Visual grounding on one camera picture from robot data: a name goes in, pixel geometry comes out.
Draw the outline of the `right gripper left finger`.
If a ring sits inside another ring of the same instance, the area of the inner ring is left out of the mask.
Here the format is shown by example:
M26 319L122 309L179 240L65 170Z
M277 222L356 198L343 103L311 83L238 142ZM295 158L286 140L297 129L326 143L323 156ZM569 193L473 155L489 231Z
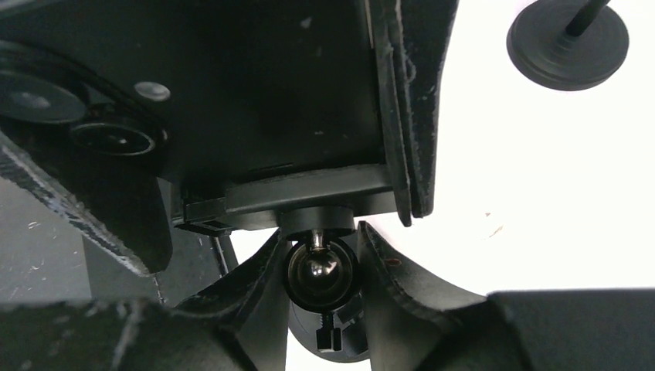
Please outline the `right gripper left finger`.
M168 267L173 244L155 177L8 130L1 132L1 177L135 274Z

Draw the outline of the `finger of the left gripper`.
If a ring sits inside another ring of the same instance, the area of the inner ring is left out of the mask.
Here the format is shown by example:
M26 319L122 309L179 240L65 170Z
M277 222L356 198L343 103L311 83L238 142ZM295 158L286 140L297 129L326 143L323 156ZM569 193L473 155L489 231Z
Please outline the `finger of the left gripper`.
M290 249L279 230L249 259L176 308L212 320L213 337L239 370L284 370L290 299L283 261Z
M474 294L437 277L395 249L370 223L358 224L365 334L373 370L415 370L462 329Z

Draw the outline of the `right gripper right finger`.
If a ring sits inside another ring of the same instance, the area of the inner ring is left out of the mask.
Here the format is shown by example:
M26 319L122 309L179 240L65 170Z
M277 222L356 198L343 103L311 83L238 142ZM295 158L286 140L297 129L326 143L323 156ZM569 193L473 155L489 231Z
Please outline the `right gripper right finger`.
M434 208L439 99L459 3L370 1L385 161L404 226Z

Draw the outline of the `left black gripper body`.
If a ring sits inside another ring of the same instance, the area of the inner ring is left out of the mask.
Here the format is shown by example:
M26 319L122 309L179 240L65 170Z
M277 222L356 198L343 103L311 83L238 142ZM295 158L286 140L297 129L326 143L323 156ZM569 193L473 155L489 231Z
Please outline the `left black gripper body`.
M282 370L285 302L239 323L148 301L1 308L3 370ZM368 306L373 370L652 370L651 290L492 294L417 318L394 302Z

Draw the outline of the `black phone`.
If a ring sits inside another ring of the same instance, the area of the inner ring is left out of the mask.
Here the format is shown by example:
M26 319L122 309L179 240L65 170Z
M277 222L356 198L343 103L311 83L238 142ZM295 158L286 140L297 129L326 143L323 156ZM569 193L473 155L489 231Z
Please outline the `black phone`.
M34 1L1 13L6 128L213 197L381 164L362 1Z

